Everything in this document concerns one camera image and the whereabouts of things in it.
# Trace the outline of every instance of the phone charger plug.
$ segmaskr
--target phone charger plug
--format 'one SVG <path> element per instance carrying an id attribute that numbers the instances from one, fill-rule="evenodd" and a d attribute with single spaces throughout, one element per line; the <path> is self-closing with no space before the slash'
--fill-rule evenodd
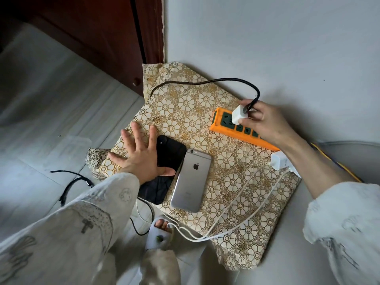
<path id="1" fill-rule="evenodd" d="M 270 166 L 277 171 L 288 167 L 290 172 L 294 172 L 298 177 L 301 177 L 282 151 L 272 153 Z"/>
<path id="2" fill-rule="evenodd" d="M 239 119 L 248 118 L 248 113 L 244 113 L 244 106 L 239 105 L 232 111 L 232 123 L 239 125 Z"/>

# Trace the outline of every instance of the brown wooden door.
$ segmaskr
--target brown wooden door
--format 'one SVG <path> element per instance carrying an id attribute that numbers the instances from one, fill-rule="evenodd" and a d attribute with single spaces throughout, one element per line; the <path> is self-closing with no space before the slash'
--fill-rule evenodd
<path id="1" fill-rule="evenodd" d="M 130 0 L 8 1 L 28 22 L 142 95 L 144 52 Z"/>

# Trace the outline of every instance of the wooden cabinet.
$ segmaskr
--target wooden cabinet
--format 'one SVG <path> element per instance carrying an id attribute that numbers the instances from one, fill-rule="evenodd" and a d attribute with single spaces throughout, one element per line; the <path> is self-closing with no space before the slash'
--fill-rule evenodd
<path id="1" fill-rule="evenodd" d="M 163 62 L 161 0 L 6 0 L 7 7 L 140 95 Z"/>

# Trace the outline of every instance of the cross print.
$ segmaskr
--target cross print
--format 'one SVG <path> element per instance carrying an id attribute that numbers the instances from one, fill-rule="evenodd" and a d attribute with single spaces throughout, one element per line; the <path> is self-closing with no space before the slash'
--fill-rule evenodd
<path id="1" fill-rule="evenodd" d="M 92 229 L 94 227 L 94 225 L 92 224 L 92 222 L 90 220 L 83 219 L 82 223 L 84 224 L 82 231 L 81 231 L 82 234 L 86 233 L 87 228 Z"/>

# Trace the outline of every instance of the pants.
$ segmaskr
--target pants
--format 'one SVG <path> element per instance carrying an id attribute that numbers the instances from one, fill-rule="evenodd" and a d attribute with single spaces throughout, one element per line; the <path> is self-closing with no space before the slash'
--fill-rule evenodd
<path id="1" fill-rule="evenodd" d="M 101 268 L 95 275 L 93 285 L 115 285 L 116 264 L 115 256 L 107 253 Z M 148 250 L 141 261 L 140 272 L 142 279 L 140 285 L 180 285 L 181 273 L 176 255 L 172 250 Z"/>

